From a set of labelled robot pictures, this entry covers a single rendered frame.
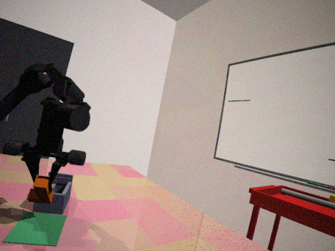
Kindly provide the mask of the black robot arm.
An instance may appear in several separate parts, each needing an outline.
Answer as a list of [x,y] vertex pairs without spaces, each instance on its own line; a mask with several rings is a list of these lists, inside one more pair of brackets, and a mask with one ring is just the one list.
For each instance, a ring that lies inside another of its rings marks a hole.
[[[51,81],[44,73],[47,73]],[[25,69],[18,86],[0,101],[0,122],[28,95],[49,88],[52,84],[53,93],[63,103],[51,97],[42,100],[40,104],[43,105],[43,113],[40,123],[77,132],[85,131],[90,124],[91,107],[87,102],[83,102],[84,93],[76,83],[63,76],[53,63],[35,63]]]

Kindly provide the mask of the orange l-shaped part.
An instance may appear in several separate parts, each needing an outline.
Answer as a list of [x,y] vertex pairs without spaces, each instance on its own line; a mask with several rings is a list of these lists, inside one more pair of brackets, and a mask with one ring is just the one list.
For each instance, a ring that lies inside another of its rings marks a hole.
[[37,175],[33,189],[30,189],[27,199],[34,203],[49,203],[51,204],[53,198],[52,187],[48,187],[50,177]]

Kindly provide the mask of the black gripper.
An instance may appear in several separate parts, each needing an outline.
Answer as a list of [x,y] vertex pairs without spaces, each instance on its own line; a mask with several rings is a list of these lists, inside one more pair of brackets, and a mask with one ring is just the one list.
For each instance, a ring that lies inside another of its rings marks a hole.
[[5,143],[3,154],[16,156],[20,152],[24,153],[21,161],[25,161],[33,182],[39,173],[41,156],[54,157],[56,161],[52,164],[48,181],[50,188],[61,167],[65,167],[68,163],[83,166],[87,155],[82,150],[71,150],[69,153],[60,151],[63,131],[64,128],[40,123],[37,129],[37,143],[34,147],[31,147],[29,142],[15,140]]

